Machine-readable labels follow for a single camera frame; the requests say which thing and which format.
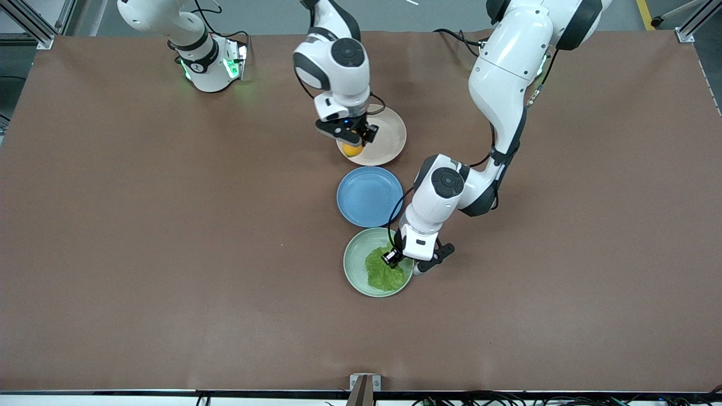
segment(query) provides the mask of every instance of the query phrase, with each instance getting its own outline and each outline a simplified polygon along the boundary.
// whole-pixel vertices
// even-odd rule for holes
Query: floor
[[[215,30],[246,30],[252,35],[298,34],[308,28],[308,12],[288,0],[218,0],[222,14],[209,14]],[[343,1],[342,4],[359,21],[363,30],[432,31],[446,27],[453,30],[481,30],[490,27],[482,1],[418,0]],[[681,4],[684,0],[649,1],[654,17]],[[193,2],[186,5],[190,10]],[[210,1],[204,7],[213,8]],[[660,29],[674,29],[685,16],[665,21]],[[614,0],[602,15],[599,30],[644,30],[636,0]],[[131,29],[118,13],[114,0],[86,0],[82,15],[74,28],[76,35],[144,35]],[[707,74],[711,89],[722,98],[722,13],[695,33],[695,47]],[[26,77],[36,50],[29,46],[0,46],[0,76]],[[22,91],[20,79],[0,78],[0,113],[12,117]]]

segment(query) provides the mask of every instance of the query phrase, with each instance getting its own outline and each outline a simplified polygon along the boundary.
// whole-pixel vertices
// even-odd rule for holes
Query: plate
[[[364,166],[349,172],[336,192],[336,203],[346,220],[359,227],[381,227],[404,191],[399,180],[377,166]],[[401,211],[397,207],[393,218]]]
[[[368,106],[369,111],[376,111],[382,106],[372,104]],[[355,157],[347,157],[348,160],[363,166],[378,166],[391,162],[399,156],[406,145],[406,126],[404,120],[390,108],[386,108],[379,114],[367,117],[369,124],[378,126],[376,138],[370,144],[366,144],[363,151]],[[336,141],[336,146],[343,154],[343,142]]]
[[[414,262],[405,258],[399,262],[397,267],[404,270],[406,282],[397,290],[381,290],[368,285],[368,273],[366,272],[366,257],[371,251],[378,247],[387,247],[388,231],[385,228],[368,228],[358,233],[351,239],[344,252],[344,273],[346,278],[356,290],[372,298],[386,298],[404,289],[411,280],[414,269]]]

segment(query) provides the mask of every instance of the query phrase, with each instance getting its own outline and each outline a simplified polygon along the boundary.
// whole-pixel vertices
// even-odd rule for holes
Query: green plate
[[[371,251],[379,247],[387,247],[388,232],[385,228],[368,228],[358,233],[346,246],[344,252],[344,272],[346,278],[351,282],[351,286],[356,288],[359,292],[372,298],[385,298],[391,296],[394,293],[404,289],[411,280],[412,271],[414,269],[414,262],[405,258],[399,264],[399,267],[404,270],[406,275],[406,282],[396,290],[381,290],[368,285],[368,273],[366,272],[366,257]]]

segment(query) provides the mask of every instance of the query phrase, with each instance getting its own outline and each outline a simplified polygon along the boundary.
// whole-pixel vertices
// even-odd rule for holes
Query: beige plate
[[[369,111],[381,108],[378,104],[369,105]],[[397,157],[406,144],[406,126],[404,120],[390,108],[374,116],[368,116],[368,123],[378,126],[378,133],[372,143],[355,157],[347,157],[351,162],[363,166],[377,166],[390,162]],[[339,151],[343,142],[336,141]]]

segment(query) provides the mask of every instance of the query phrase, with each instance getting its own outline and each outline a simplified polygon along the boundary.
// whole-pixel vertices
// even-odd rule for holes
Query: blue plate
[[[404,191],[399,180],[378,166],[364,166],[344,177],[336,193],[336,203],[346,220],[359,227],[381,227]],[[401,205],[393,217],[401,211]]]

